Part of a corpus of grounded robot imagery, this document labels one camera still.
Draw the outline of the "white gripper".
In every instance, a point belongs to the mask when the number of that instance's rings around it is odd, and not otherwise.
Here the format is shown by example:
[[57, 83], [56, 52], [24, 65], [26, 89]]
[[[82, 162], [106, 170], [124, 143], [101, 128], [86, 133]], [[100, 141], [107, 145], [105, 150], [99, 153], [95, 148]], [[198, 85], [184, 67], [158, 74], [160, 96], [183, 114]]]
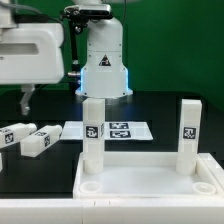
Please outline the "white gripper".
[[0, 85], [22, 85], [21, 113], [28, 115], [34, 84], [58, 83], [64, 75], [63, 28], [58, 23], [22, 23], [5, 29], [1, 37]]

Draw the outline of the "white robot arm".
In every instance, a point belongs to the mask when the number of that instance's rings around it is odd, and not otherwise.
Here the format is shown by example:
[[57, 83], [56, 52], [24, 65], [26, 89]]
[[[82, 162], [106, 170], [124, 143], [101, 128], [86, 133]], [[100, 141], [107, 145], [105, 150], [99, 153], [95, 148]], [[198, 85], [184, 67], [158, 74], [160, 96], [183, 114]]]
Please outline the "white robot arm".
[[[72, 71], [80, 97], [107, 101], [132, 94], [122, 62], [123, 27], [111, 5], [131, 0], [71, 0], [61, 17], [69, 21]], [[64, 73], [64, 27], [48, 15], [12, 0], [0, 0], [0, 85], [19, 85], [21, 112], [37, 84], [55, 84]]]

